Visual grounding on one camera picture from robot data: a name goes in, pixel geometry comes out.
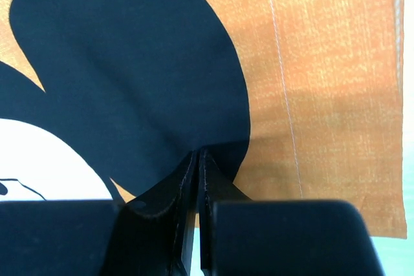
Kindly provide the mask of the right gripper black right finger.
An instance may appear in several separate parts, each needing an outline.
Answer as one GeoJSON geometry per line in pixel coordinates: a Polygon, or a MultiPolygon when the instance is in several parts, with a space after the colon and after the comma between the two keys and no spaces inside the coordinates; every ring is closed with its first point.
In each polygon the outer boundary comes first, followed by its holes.
{"type": "Polygon", "coordinates": [[[358,210],[343,200],[254,201],[203,149],[199,156],[205,275],[383,275],[358,210]]]}

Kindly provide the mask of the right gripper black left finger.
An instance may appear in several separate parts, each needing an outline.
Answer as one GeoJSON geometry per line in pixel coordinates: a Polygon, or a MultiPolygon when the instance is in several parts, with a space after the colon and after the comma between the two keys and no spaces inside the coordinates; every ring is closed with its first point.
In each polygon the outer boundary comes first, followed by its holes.
{"type": "Polygon", "coordinates": [[[2,275],[188,275],[195,218],[189,153],[165,179],[114,200],[3,202],[2,275]]]}

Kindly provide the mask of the yellow cartoon cloth napkin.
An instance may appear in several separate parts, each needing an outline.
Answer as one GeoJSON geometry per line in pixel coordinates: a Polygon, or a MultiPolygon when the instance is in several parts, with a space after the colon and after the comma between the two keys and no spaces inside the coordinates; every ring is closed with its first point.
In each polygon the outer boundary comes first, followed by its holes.
{"type": "Polygon", "coordinates": [[[129,201],[208,147],[406,238],[398,2],[1,0],[1,199],[129,201]]]}

